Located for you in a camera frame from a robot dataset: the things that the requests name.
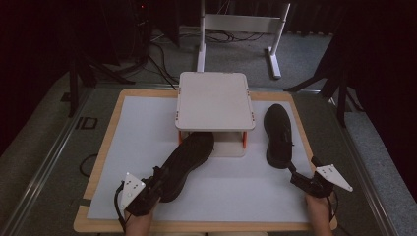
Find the wooden table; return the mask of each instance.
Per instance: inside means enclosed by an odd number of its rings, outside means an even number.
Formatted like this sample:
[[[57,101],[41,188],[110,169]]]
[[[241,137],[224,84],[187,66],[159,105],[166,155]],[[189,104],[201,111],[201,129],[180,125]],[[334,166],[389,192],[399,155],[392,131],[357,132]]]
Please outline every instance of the wooden table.
[[[143,96],[143,97],[177,97],[176,90],[153,90],[153,89],[126,89],[120,93],[114,108],[113,115],[104,136],[94,169],[89,178],[84,200],[90,201],[97,189],[101,172],[106,160],[107,153],[110,149],[111,141],[119,122],[123,101],[126,96]],[[263,101],[287,101],[290,103],[304,149],[307,156],[311,158],[313,153],[309,146],[306,134],[303,129],[300,117],[295,107],[292,96],[286,92],[251,92],[252,100]],[[89,206],[80,206],[74,221],[74,229],[77,232],[123,232],[118,220],[88,219]],[[334,218],[330,226],[334,229],[337,225]],[[196,221],[154,221],[151,225],[151,232],[233,232],[233,231],[301,231],[310,230],[309,223],[291,223],[291,222],[196,222]]]

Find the gray carpet floor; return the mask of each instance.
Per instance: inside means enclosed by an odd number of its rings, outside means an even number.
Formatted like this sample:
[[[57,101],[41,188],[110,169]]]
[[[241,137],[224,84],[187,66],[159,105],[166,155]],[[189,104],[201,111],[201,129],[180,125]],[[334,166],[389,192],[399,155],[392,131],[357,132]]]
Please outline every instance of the gray carpet floor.
[[[278,47],[278,60],[282,79],[275,80],[270,75],[265,49],[273,37],[264,35],[256,41],[234,43],[208,42],[206,71],[240,72],[248,78],[251,89],[283,89],[295,86],[310,78],[323,56],[329,36],[286,34]],[[162,46],[167,71],[178,77],[181,72],[195,71],[197,60],[196,37],[181,38],[177,47],[165,39],[156,40]],[[152,46],[150,56],[161,65],[161,53]],[[136,74],[126,75],[137,82],[133,86],[114,83],[108,78],[100,77],[100,82],[90,92],[80,114],[68,118],[69,104],[60,102],[63,92],[68,91],[68,75],[59,80],[47,97],[39,104],[16,140],[0,158],[0,223],[5,225],[7,219],[18,206],[25,188],[35,175],[36,170],[50,150],[63,128],[70,127],[69,139],[61,149],[55,150],[58,158],[36,201],[24,218],[20,219],[17,235],[84,235],[73,230],[73,222],[78,206],[88,182],[88,178],[79,171],[79,165],[87,156],[98,153],[105,134],[114,104],[121,89],[146,88],[163,85],[169,89],[165,80],[155,73],[156,68],[147,63],[145,69]],[[323,82],[318,82],[308,89],[320,89]],[[344,130],[335,122],[334,106],[322,98],[311,94],[294,96],[300,117],[306,130],[315,156],[324,163],[335,164],[339,171],[346,174],[355,191],[347,193],[337,190],[339,195],[339,224],[351,235],[381,235],[368,202],[356,179],[351,163],[349,146],[343,141]],[[76,129],[74,124],[79,117],[97,118],[94,130]],[[86,172],[92,168],[93,161],[86,163]],[[339,227],[335,235],[346,235]],[[311,235],[310,232],[270,232],[270,235]]]

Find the black shoe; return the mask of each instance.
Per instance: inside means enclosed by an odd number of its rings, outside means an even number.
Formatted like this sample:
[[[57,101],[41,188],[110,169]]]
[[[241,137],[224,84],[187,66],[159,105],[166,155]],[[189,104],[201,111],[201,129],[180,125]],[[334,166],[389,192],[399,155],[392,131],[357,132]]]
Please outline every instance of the black shoe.
[[[268,164],[278,169],[288,168],[292,158],[291,122],[281,105],[274,104],[268,109],[264,128],[269,136]]]
[[[171,153],[161,167],[168,170],[168,176],[161,186],[162,203],[171,202],[178,197],[188,174],[209,158],[213,146],[212,132],[194,132]]]

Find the white metal stand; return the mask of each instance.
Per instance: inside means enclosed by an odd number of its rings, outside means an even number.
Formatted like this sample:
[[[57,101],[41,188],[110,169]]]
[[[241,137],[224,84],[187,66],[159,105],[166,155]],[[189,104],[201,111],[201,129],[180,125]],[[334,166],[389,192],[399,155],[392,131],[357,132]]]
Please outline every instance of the white metal stand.
[[[206,2],[205,0],[202,0],[200,20],[201,41],[199,59],[197,62],[197,72],[203,72],[205,70],[206,30],[249,31],[275,33],[275,38],[273,40],[272,46],[268,48],[268,54],[269,61],[273,70],[273,77],[276,79],[281,78],[278,60],[276,58],[276,49],[281,39],[289,7],[289,3],[284,4],[280,18],[215,15],[206,14]]]

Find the person's right hand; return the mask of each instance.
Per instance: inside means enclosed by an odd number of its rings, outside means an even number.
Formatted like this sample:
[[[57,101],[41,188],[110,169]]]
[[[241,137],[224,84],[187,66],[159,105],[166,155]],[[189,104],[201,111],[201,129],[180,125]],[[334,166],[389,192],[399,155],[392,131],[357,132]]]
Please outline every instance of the person's right hand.
[[[329,224],[329,205],[326,198],[306,194],[307,211],[316,236],[333,235]]]

